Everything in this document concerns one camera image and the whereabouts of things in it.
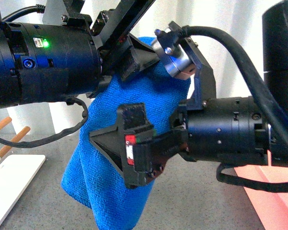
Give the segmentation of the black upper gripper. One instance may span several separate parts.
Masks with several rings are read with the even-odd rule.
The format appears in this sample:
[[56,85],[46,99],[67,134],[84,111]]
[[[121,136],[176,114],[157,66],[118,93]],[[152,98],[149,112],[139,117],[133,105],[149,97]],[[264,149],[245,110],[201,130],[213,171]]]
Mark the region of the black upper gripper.
[[86,93],[88,98],[105,91],[113,74],[128,82],[159,61],[149,45],[130,33],[153,3],[152,0],[122,0],[115,9],[101,11],[93,21],[81,14],[82,0],[47,1],[43,23],[86,28],[99,52],[101,78],[98,85]]

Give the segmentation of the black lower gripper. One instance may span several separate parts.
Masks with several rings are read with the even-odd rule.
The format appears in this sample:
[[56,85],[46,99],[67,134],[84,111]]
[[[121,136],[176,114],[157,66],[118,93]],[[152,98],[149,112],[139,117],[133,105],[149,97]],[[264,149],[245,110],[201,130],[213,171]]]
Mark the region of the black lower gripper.
[[89,141],[123,175],[125,186],[146,186],[163,171],[166,162],[185,148],[188,131],[176,121],[157,135],[147,119],[144,103],[122,104],[112,126],[90,132]]

